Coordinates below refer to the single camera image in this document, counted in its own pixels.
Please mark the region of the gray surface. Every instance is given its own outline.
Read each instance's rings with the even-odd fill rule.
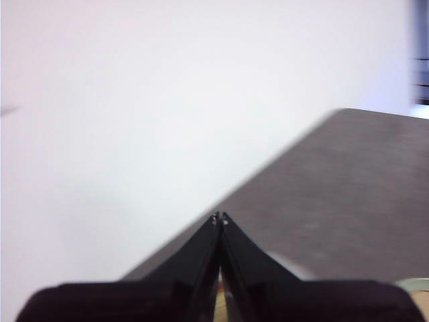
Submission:
[[[429,276],[429,121],[339,111],[215,209],[317,278]],[[208,214],[125,279],[155,268]]]

